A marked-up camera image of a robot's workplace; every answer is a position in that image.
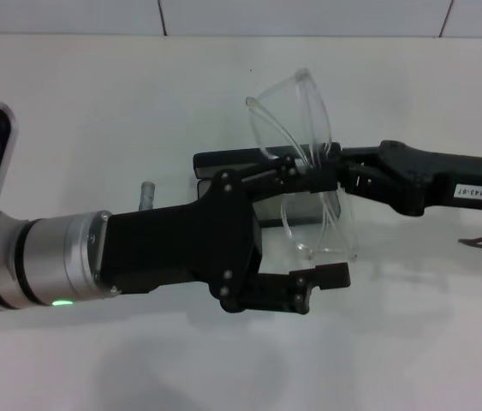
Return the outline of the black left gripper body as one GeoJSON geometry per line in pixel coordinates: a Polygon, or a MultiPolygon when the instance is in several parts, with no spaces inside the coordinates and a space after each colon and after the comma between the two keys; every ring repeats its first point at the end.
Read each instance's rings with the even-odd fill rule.
{"type": "Polygon", "coordinates": [[[192,203],[111,216],[99,277],[125,295],[178,283],[207,284],[224,311],[247,310],[259,271],[261,228],[237,171],[218,172],[192,203]]]}

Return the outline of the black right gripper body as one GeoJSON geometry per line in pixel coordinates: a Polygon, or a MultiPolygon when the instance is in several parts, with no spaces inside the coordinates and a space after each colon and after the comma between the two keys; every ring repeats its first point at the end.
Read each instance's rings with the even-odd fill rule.
{"type": "Polygon", "coordinates": [[[378,168],[392,182],[380,188],[385,203],[410,217],[432,206],[482,210],[482,158],[414,149],[387,140],[378,168]]]}

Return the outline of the clear white glasses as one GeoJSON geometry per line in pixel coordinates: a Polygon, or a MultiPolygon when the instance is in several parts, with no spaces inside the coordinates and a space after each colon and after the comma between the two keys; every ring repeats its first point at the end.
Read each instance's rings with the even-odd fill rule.
{"type": "MultiPolygon", "coordinates": [[[[319,156],[332,152],[330,120],[308,69],[300,69],[258,97],[246,98],[249,123],[259,150],[269,159],[279,148],[293,151],[299,170],[320,170],[319,156]]],[[[285,194],[280,217],[286,236],[307,259],[330,253],[352,261],[358,252],[353,207],[338,188],[331,192],[285,194]]]]}

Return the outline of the black glasses case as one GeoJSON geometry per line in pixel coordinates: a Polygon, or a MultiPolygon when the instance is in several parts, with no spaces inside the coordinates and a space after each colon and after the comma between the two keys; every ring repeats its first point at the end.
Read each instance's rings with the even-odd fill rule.
{"type": "MultiPolygon", "coordinates": [[[[210,189],[212,177],[221,170],[244,170],[258,164],[268,162],[264,153],[258,148],[202,152],[193,156],[193,169],[198,178],[198,199],[185,206],[185,214],[192,219],[209,218],[217,210],[210,200],[202,200],[210,189]]],[[[286,198],[288,203],[287,217],[296,225],[316,224],[322,217],[322,199],[318,194],[297,193],[286,198]]],[[[271,197],[253,203],[255,217],[262,229],[276,228],[283,225],[281,215],[282,198],[271,197]]]]}

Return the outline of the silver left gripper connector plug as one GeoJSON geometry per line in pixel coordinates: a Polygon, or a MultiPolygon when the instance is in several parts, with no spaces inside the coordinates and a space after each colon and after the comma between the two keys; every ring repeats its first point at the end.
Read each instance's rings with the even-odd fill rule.
{"type": "Polygon", "coordinates": [[[149,211],[153,208],[155,184],[145,181],[140,187],[139,211],[149,211]]]}

